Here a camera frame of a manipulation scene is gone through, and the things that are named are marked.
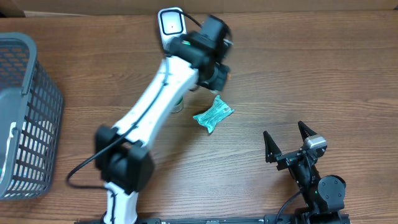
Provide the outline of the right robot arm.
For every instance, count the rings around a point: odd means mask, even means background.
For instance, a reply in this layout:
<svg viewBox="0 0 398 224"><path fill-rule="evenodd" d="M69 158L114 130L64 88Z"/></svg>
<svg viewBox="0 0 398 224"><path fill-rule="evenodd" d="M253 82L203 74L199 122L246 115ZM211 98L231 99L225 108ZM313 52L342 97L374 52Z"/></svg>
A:
<svg viewBox="0 0 398 224"><path fill-rule="evenodd" d="M303 140L299 150L283 154L271 135L263 132L266 162L276 163L278 170L288 169L298 185L298 192L291 196L275 215L265 215L265 223L350 223L344 209L346 182L337 175L321 177L315 164L326 149L326 139L298 122Z"/></svg>

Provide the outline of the green lid jar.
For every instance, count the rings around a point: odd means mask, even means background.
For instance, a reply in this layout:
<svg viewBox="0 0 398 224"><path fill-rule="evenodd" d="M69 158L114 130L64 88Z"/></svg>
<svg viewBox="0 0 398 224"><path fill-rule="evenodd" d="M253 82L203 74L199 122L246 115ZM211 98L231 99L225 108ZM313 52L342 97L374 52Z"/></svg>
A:
<svg viewBox="0 0 398 224"><path fill-rule="evenodd" d="M171 113L179 113L181 110L183 110L183 97L181 97L177 103L174 105L172 108Z"/></svg>

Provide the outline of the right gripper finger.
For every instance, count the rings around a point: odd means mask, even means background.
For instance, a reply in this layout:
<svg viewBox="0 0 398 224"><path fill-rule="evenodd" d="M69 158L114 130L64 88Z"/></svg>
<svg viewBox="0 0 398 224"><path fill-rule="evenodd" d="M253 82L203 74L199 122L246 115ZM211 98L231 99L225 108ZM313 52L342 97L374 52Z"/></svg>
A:
<svg viewBox="0 0 398 224"><path fill-rule="evenodd" d="M298 128L302 137L302 140L305 141L306 138L310 136L315 136L317 133L310 129L303 121L298 122Z"/></svg>
<svg viewBox="0 0 398 224"><path fill-rule="evenodd" d="M282 155L282 152L267 131L263 132L263 136L266 150L266 162L277 162L277 158Z"/></svg>

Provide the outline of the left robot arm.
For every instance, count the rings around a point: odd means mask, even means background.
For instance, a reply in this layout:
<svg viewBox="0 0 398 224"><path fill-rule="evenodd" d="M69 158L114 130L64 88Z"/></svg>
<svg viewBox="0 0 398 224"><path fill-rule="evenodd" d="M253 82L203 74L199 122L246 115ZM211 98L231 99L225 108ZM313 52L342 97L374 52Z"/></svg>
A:
<svg viewBox="0 0 398 224"><path fill-rule="evenodd" d="M232 42L221 19L209 15L200 30L174 37L143 95L113 127L95 134L95 166L108 191L103 223L135 223L138 193L153 171L152 143L181 97L195 86L222 91L229 67L221 62Z"/></svg>

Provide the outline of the teal tissue packet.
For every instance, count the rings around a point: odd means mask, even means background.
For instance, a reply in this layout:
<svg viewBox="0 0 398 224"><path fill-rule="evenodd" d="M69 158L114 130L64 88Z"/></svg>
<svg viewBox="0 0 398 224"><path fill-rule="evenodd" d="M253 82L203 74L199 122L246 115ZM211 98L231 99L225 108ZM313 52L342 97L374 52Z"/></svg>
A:
<svg viewBox="0 0 398 224"><path fill-rule="evenodd" d="M220 98L220 95L217 95L212 106L205 112L193 116L193 119L196 120L200 126L204 126L208 130L208 133L211 134L216 125L233 112L234 109L228 106Z"/></svg>

